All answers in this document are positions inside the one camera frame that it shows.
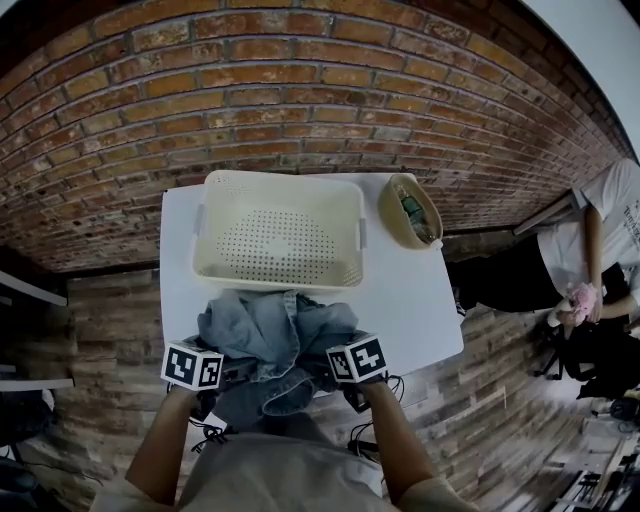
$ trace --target red brick wall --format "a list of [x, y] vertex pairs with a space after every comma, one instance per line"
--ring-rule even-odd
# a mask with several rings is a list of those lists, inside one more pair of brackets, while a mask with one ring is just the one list
[[128, 5], [0, 79], [0, 243], [56, 271], [156, 259], [162, 191], [217, 168], [408, 170], [446, 229], [510, 225], [630, 154], [517, 5], [222, 2]]

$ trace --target plastic basket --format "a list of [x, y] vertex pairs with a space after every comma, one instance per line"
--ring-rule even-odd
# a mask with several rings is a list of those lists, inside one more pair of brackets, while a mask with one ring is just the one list
[[362, 281], [364, 228], [353, 183], [214, 171], [198, 207], [192, 268], [229, 288], [339, 291]]

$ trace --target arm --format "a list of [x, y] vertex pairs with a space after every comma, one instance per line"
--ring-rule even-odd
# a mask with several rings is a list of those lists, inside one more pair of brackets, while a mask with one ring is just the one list
[[619, 316], [630, 315], [637, 307], [638, 303], [633, 298], [633, 295], [627, 295], [613, 304], [603, 306], [602, 318], [618, 318]]
[[397, 503], [411, 486], [433, 478], [437, 471], [386, 383], [365, 384], [361, 389], [371, 404], [389, 496], [392, 503]]
[[602, 218], [593, 205], [587, 207], [584, 216], [585, 253], [589, 279], [598, 293], [598, 299], [589, 314], [590, 322], [597, 322], [602, 316]]
[[125, 476], [153, 501], [173, 505], [196, 394], [174, 386], [162, 402]]

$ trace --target white table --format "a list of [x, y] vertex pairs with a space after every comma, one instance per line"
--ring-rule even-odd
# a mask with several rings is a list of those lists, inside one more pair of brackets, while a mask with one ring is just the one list
[[[439, 250], [400, 247], [378, 216], [380, 191], [391, 174], [330, 174], [300, 179], [341, 179], [365, 196], [367, 247], [364, 279], [353, 290], [311, 294], [318, 302], [346, 302], [358, 328], [376, 333], [389, 372], [405, 375], [462, 351], [462, 334], [449, 276]], [[196, 319], [222, 287], [201, 284], [190, 270], [189, 250], [202, 185], [164, 194], [160, 231], [160, 295], [166, 341], [198, 334]]]

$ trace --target pink object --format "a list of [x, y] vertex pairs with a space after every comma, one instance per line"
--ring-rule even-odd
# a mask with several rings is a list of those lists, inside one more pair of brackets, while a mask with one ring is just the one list
[[576, 325], [580, 325], [595, 306], [598, 292], [591, 283], [580, 283], [569, 292], [567, 298], [571, 305], [570, 313], [573, 315]]

